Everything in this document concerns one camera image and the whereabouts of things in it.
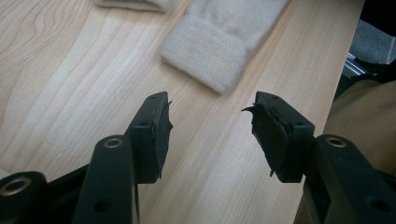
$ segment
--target brown fabric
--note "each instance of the brown fabric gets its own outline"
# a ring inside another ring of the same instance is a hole
[[[349,139],[375,169],[396,175],[396,81],[353,85],[332,104],[324,133]],[[304,197],[294,223],[310,223]]]

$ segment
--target light wood surface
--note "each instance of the light wood surface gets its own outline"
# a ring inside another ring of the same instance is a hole
[[[123,133],[147,96],[168,91],[163,179],[141,186],[142,223],[291,223],[301,184],[270,177],[251,134],[256,91],[284,98],[323,130],[363,0],[292,0],[217,95],[163,63],[158,47],[190,1],[166,14],[89,0],[0,1],[0,167],[48,181]]]

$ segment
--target beige fabric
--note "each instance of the beige fabric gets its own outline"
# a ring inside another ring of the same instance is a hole
[[[352,141],[375,169],[396,176],[396,81],[360,81],[332,104],[324,133]],[[294,223],[311,223],[304,197]]]
[[[101,7],[126,7],[134,10],[165,12],[172,6],[172,0],[93,0]]]
[[[235,86],[248,54],[289,0],[193,0],[160,54],[218,93]]]

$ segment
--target beige sock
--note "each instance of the beige sock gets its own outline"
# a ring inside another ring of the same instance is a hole
[[[172,0],[93,0],[93,2],[101,7],[126,7],[158,12],[165,12],[172,5]]]
[[[160,54],[218,93],[239,80],[248,54],[289,0],[193,0]]]

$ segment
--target wood grain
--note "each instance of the wood grain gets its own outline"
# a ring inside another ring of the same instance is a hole
[[[48,181],[123,133],[147,96],[168,91],[175,128],[158,183],[140,188],[143,223],[291,223],[301,184],[269,177],[240,110],[256,91],[284,98],[323,130],[362,0],[292,0],[217,95],[163,63],[157,49],[190,1],[166,14],[88,0],[0,1],[0,167]]]

